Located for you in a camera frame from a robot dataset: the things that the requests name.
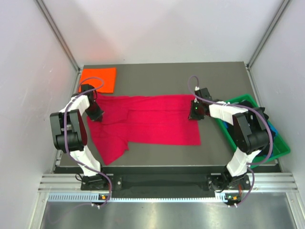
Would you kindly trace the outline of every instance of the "white wall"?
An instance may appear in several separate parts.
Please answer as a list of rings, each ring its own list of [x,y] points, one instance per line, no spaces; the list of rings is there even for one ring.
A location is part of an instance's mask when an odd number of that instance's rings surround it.
[[[0,21],[0,227],[24,229],[54,158],[49,115],[76,73],[34,1],[3,2]]]
[[[282,0],[45,0],[78,64],[248,62]]]
[[[305,1],[291,1],[252,72],[271,121],[291,147],[280,162],[305,202]]]

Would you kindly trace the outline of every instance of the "red cloth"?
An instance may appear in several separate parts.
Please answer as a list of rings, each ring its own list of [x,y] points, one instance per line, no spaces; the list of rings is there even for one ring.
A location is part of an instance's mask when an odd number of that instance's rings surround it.
[[[106,165],[128,150],[128,142],[198,146],[197,121],[188,120],[192,95],[104,96],[96,102],[102,122],[89,118],[92,140]]]

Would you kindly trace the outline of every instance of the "green bin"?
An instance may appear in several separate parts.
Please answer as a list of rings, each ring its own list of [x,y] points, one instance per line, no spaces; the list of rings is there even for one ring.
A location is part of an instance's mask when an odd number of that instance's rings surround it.
[[[233,98],[233,99],[229,99],[226,102],[230,102],[231,104],[233,104],[233,103],[239,103],[239,102],[244,101],[244,100],[249,101],[254,107],[258,107],[257,103],[255,102],[255,100],[249,94],[244,94],[244,95],[241,95],[239,97],[236,97],[236,98]],[[218,123],[218,125],[219,125],[221,131],[224,133],[225,137],[228,139],[231,148],[235,152],[237,146],[236,146],[234,140],[231,138],[229,132],[227,131],[223,121],[221,119],[216,119],[216,122]],[[283,138],[280,136],[280,134],[278,134],[274,138],[272,155],[267,160],[267,162],[268,161],[272,161],[274,159],[277,159],[280,156],[284,156],[284,155],[289,154],[289,153],[290,153],[289,146],[283,140]],[[264,159],[264,156],[257,156],[256,158],[254,158],[253,163],[260,162],[263,159]]]

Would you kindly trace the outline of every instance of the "orange cloth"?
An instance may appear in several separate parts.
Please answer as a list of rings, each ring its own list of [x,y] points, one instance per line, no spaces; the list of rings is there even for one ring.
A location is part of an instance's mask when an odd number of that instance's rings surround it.
[[[99,77],[104,80],[104,86],[97,91],[100,93],[113,93],[115,78],[116,78],[116,68],[101,68],[101,69],[84,69],[81,73],[81,81],[89,77]],[[97,88],[101,85],[101,81],[98,79],[90,79],[85,81],[93,87]]]

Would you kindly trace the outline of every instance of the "metal floor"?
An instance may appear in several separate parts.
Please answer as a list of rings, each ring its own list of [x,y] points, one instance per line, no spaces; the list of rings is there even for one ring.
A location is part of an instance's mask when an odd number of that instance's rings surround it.
[[[189,94],[188,78],[197,75],[200,79],[200,87],[207,87],[213,99],[227,100],[245,93],[254,97],[243,62],[121,64],[95,65],[95,67],[117,68],[113,95]],[[88,147],[95,158],[102,162],[90,140],[89,129],[86,128]],[[226,165],[231,160],[233,152],[216,122],[208,117],[199,122],[199,129],[201,146],[129,143],[130,150],[110,166]],[[75,165],[67,155],[62,156],[60,166]]]
[[[109,203],[98,210],[48,203],[41,229],[295,229],[285,193],[253,193],[237,209],[223,203]]]

